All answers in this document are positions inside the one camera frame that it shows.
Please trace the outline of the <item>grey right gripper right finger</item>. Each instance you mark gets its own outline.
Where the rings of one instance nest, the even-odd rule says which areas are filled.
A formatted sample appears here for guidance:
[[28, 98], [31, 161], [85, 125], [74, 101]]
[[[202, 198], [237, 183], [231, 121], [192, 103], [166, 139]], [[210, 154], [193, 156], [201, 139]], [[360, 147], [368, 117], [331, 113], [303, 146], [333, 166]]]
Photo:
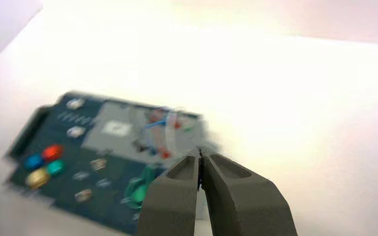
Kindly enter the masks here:
[[218, 153], [202, 157], [213, 235], [297, 235], [289, 205], [272, 181]]

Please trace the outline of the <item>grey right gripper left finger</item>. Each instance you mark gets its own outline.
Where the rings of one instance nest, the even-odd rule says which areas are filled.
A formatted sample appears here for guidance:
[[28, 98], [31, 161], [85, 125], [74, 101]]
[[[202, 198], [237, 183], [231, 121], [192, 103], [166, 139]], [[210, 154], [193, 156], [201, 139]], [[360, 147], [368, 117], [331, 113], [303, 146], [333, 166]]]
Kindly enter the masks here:
[[188, 155], [149, 186], [138, 220], [139, 236], [194, 235], [199, 157]]

